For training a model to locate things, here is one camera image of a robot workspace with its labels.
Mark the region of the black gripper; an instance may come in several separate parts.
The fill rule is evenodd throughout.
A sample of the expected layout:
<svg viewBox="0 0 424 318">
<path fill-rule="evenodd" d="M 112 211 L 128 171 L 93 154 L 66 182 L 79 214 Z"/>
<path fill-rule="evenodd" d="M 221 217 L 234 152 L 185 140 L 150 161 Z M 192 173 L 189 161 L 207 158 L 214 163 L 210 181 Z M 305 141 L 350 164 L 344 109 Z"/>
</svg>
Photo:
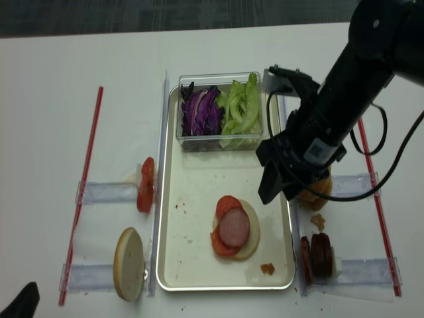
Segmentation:
<svg viewBox="0 0 424 318">
<path fill-rule="evenodd" d="M 258 194 L 264 205 L 269 204 L 282 190 L 286 181 L 285 197 L 288 201 L 300 194 L 312 181 L 329 177 L 330 167 L 346 155 L 343 144 L 337 147 L 325 144 L 316 138 L 302 153 L 290 139 L 290 131 L 275 133 L 274 124 L 269 111 L 266 112 L 266 124 L 269 138 L 263 140 L 256 155 L 263 167 L 262 179 Z"/>
</svg>

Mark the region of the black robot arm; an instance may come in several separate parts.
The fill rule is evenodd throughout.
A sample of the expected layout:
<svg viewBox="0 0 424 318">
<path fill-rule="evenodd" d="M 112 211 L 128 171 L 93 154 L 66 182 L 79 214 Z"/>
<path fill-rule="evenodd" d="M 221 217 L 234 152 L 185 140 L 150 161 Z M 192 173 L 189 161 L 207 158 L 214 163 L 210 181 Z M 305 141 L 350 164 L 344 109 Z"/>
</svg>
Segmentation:
<svg viewBox="0 0 424 318">
<path fill-rule="evenodd" d="M 346 154 L 343 140 L 395 76 L 423 83 L 422 1 L 361 1 L 348 42 L 323 83 L 299 71 L 266 68 L 263 90 L 298 97 L 301 105 L 282 132 L 256 149 L 264 169 L 262 202 L 280 193 L 293 199 L 327 178 Z"/>
</svg>

